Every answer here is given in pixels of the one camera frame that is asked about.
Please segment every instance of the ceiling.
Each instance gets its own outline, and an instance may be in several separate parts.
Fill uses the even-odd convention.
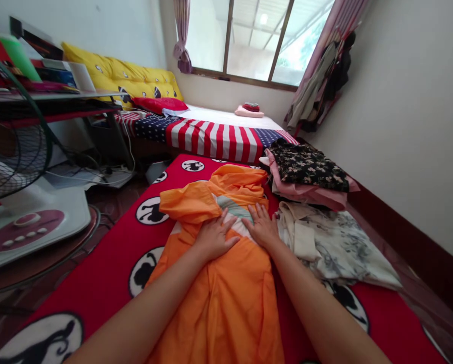
[[[227,0],[214,0],[216,18],[228,19]],[[330,11],[334,0],[295,0],[282,50],[301,36],[316,20]],[[275,51],[288,0],[235,0],[230,41],[234,44]]]

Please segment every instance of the green bottle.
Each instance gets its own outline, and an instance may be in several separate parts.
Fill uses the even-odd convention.
[[[34,68],[30,59],[24,52],[23,46],[19,43],[15,36],[0,34],[0,41],[13,61],[14,66],[19,68],[23,75],[31,81],[42,82],[38,72],[36,72],[36,68]]]

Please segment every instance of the orange shirt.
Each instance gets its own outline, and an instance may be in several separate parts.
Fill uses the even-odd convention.
[[[264,204],[262,170],[226,164],[208,182],[161,192],[160,210],[178,221],[147,285],[194,244],[202,222],[239,219],[227,239],[241,236],[198,274],[172,317],[149,363],[284,363],[277,299],[268,254],[241,222],[247,205]]]

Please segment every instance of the hand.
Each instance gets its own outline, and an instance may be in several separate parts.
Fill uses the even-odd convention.
[[[268,217],[267,209],[264,206],[260,206],[257,203],[256,207],[255,210],[253,206],[248,206],[254,224],[246,218],[241,219],[241,221],[245,224],[250,235],[255,239],[257,244],[268,249],[269,245],[280,241],[275,214],[272,216],[272,219],[270,219]]]
[[[226,224],[222,225],[227,213],[228,208],[225,208],[220,217],[203,222],[203,226],[193,245],[202,252],[206,263],[222,256],[240,240],[240,237],[233,237],[226,240],[226,233],[231,229],[237,219],[233,217]]]

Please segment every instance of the purple curtain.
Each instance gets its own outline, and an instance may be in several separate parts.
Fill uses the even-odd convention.
[[[333,41],[345,39],[354,30],[360,20],[368,0],[336,0],[332,6],[326,25],[322,30],[311,60],[307,65],[302,81],[293,97],[292,103],[302,94],[306,82],[314,74],[324,49]]]
[[[179,40],[174,45],[173,55],[177,59],[177,67],[182,73],[192,72],[191,59],[186,50],[189,4],[189,0],[174,0],[174,14],[176,16],[177,37]]]

